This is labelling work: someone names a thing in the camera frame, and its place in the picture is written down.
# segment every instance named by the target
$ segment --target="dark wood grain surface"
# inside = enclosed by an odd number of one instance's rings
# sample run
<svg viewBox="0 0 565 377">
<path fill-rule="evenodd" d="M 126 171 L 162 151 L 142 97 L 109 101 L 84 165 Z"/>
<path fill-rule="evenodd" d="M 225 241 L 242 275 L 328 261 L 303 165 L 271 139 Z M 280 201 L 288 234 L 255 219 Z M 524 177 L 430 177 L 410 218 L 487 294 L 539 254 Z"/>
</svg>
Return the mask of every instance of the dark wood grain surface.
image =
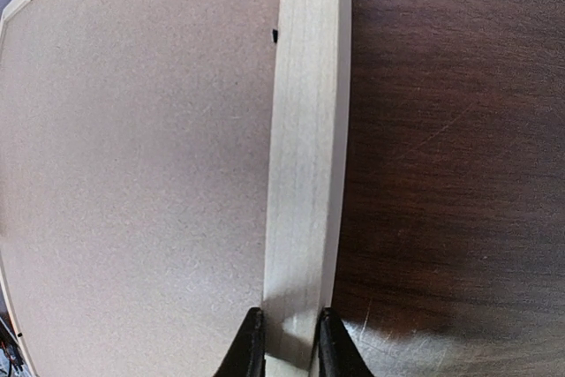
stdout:
<svg viewBox="0 0 565 377">
<path fill-rule="evenodd" d="M 565 0 L 353 0 L 334 305 L 377 376 L 565 375 Z"/>
</svg>

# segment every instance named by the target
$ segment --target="light wooden board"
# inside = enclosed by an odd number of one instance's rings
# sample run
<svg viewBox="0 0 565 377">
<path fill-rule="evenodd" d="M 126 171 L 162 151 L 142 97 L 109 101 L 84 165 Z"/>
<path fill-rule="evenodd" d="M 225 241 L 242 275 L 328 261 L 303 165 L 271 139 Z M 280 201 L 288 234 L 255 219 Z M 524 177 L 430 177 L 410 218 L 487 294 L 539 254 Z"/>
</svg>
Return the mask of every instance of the light wooden board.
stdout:
<svg viewBox="0 0 565 377">
<path fill-rule="evenodd" d="M 4 43 L 4 29 L 6 28 L 6 24 L 10 19 L 12 19 L 19 11 L 21 11 L 27 4 L 32 2 L 33 0 L 11 0 L 2 10 L 0 14 L 0 60 L 2 60 L 2 47 Z M 4 272 L 4 264 L 2 259 L 0 258 L 0 286 L 2 289 L 2 294 L 4 296 L 4 300 L 6 306 L 8 308 L 8 314 L 10 315 L 12 326 L 16 334 L 20 334 L 20 325 L 18 323 L 18 318 L 16 313 L 14 312 L 10 291 L 8 289 L 8 284 L 6 282 L 5 272 Z M 24 357 L 24 360 L 27 363 L 28 371 L 32 375 L 36 375 L 37 372 L 35 371 L 34 362 L 29 354 L 29 351 L 26 347 L 26 339 L 25 337 L 20 337 L 19 339 L 19 347 L 21 350 L 21 354 Z"/>
<path fill-rule="evenodd" d="M 0 248 L 39 375 L 211 375 L 260 303 L 278 1 L 10 15 Z"/>
<path fill-rule="evenodd" d="M 263 308 L 267 375 L 306 374 L 332 296 L 342 211 L 351 0 L 281 0 Z"/>
</svg>

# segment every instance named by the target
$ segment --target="table surface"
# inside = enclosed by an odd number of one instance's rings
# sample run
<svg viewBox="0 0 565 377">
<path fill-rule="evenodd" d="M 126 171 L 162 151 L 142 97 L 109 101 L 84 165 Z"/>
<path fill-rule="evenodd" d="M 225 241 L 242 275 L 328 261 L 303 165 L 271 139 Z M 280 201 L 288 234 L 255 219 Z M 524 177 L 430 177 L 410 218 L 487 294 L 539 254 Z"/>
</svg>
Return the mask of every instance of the table surface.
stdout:
<svg viewBox="0 0 565 377">
<path fill-rule="evenodd" d="M 334 305 L 379 376 L 565 373 L 565 0 L 353 0 Z"/>
</svg>

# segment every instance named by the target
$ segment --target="wood grain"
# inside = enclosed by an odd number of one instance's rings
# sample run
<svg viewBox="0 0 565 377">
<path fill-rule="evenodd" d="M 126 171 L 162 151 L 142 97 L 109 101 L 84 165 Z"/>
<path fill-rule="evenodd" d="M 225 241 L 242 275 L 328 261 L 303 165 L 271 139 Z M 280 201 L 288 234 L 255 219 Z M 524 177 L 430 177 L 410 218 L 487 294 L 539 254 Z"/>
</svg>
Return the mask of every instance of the wood grain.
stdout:
<svg viewBox="0 0 565 377">
<path fill-rule="evenodd" d="M 347 140 L 351 0 L 281 0 L 264 305 L 269 375 L 310 368 L 335 275 Z"/>
<path fill-rule="evenodd" d="M 335 307 L 376 375 L 565 374 L 565 0 L 353 0 Z"/>
</svg>

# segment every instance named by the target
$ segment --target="corkboard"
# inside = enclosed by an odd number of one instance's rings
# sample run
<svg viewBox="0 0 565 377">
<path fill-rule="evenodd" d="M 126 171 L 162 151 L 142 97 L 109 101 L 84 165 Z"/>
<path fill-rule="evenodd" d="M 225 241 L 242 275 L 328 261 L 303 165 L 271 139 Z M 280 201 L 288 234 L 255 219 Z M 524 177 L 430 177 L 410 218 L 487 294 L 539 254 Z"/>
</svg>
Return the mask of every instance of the corkboard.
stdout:
<svg viewBox="0 0 565 377">
<path fill-rule="evenodd" d="M 209 375 L 261 299 L 278 0 L 33 0 L 0 248 L 39 375 Z"/>
</svg>

